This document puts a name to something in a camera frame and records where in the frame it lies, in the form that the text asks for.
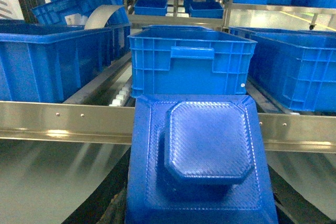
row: metal shelving rack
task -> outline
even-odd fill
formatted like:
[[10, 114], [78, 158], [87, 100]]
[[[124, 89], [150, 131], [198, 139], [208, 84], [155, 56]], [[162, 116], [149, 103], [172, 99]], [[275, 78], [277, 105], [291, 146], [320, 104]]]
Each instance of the metal shelving rack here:
[[181, 6], [179, 0], [173, 0], [173, 16], [144, 16], [132, 15], [133, 5], [127, 6], [129, 11], [130, 22], [134, 24], [170, 24], [170, 25], [204, 25], [208, 27], [219, 27], [222, 29], [229, 27], [231, 11], [233, 9], [249, 9], [249, 10], [269, 10], [278, 12], [296, 12], [296, 13], [314, 13], [314, 18], [311, 23], [311, 29], [315, 26], [318, 14], [336, 14], [336, 9], [329, 8], [313, 8], [313, 7], [299, 7], [299, 6], [278, 6], [278, 5], [250, 5], [250, 4], [235, 4], [233, 0], [220, 0], [224, 5], [223, 19], [210, 18], [186, 18], [178, 17], [178, 8]]

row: reflective metal surface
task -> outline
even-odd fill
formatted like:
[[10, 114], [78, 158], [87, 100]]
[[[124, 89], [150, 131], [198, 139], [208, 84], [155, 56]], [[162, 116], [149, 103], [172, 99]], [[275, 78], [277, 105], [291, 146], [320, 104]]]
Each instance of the reflective metal surface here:
[[[134, 108], [0, 102], [0, 138], [131, 144]], [[259, 113], [265, 149], [336, 153], [336, 117]]]
[[276, 12], [289, 12], [289, 13], [336, 14], [336, 9], [331, 9], [331, 8], [314, 8], [314, 7], [281, 6], [281, 5], [233, 4], [232, 9], [272, 10]]

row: crate handle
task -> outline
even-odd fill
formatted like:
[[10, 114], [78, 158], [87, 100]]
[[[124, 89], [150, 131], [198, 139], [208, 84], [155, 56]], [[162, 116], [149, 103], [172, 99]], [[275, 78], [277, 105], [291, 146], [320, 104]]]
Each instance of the crate handle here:
[[213, 60], [215, 50], [205, 47], [172, 47], [171, 58]]

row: metal shelf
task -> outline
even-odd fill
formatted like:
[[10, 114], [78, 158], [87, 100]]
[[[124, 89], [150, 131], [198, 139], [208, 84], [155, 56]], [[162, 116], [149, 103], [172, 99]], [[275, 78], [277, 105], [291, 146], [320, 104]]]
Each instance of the metal shelf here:
[[270, 10], [274, 12], [289, 12], [289, 13], [336, 14], [336, 9], [331, 8], [314, 8], [314, 7], [301, 7], [301, 6], [282, 6], [282, 5], [249, 5], [249, 4], [233, 3], [232, 9]]
[[191, 18], [191, 17], [169, 17], [169, 16], [148, 16], [129, 15], [129, 21], [133, 24], [150, 25], [200, 25], [206, 27], [221, 27], [223, 20], [218, 18]]

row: gray floor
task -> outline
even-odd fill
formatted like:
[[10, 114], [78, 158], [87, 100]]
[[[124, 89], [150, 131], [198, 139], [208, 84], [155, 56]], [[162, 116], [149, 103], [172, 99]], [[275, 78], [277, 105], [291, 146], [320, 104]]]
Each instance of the gray floor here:
[[[321, 15], [318, 23], [328, 25], [330, 16]], [[309, 23], [283, 13], [235, 10], [232, 13], [231, 26], [269, 27], [285, 29], [308, 29]], [[126, 146], [99, 144], [71, 144], [29, 141], [0, 141], [0, 223], [61, 223], [72, 213], [101, 183], [106, 174], [115, 165]], [[305, 175], [291, 173], [286, 166], [287, 157], [293, 156], [291, 166]], [[305, 154], [268, 154], [269, 162], [274, 169], [282, 174], [302, 194], [310, 197], [310, 191], [322, 190], [318, 183], [309, 185], [309, 177], [315, 176], [314, 171], [320, 165], [312, 166], [303, 161], [311, 169], [300, 169], [300, 160]], [[333, 166], [326, 166], [328, 173], [333, 172]], [[325, 179], [326, 191], [335, 190], [335, 177], [329, 184]], [[325, 213], [332, 212], [335, 202], [330, 197], [324, 202], [311, 197], [313, 204]]]

